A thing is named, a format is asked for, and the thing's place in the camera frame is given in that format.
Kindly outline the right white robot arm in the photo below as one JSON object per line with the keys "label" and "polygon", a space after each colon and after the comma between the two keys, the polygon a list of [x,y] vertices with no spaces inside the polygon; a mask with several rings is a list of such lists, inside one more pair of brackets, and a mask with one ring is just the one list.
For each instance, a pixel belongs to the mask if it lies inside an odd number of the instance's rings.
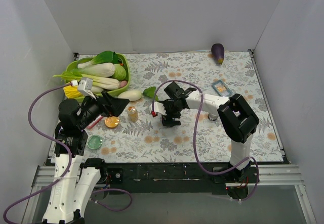
{"label": "right white robot arm", "polygon": [[254,159],[250,156],[251,141],[259,118],[240,94],[233,96],[215,96],[205,94],[196,85],[189,83],[187,89],[181,88],[179,80],[168,80],[164,89],[168,99],[152,100],[151,115],[160,116],[165,127],[180,126],[181,112],[184,109],[207,112],[209,120],[220,119],[222,126],[231,140],[231,156],[229,168],[211,172],[206,170],[199,162],[198,166],[205,173],[213,176],[227,175],[234,181],[240,182],[248,179],[248,171]]}

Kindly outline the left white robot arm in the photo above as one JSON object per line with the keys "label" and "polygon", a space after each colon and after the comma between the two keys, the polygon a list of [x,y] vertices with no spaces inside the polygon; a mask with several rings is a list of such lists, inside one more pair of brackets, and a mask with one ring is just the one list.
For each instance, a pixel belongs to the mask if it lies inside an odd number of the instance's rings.
{"label": "left white robot arm", "polygon": [[88,140],[86,127],[98,116],[120,116],[129,103],[109,93],[86,96],[81,104],[75,99],[62,101],[55,139],[55,174],[43,223],[84,223],[84,211],[96,183],[107,180],[104,160],[86,161],[81,177],[77,176]]}

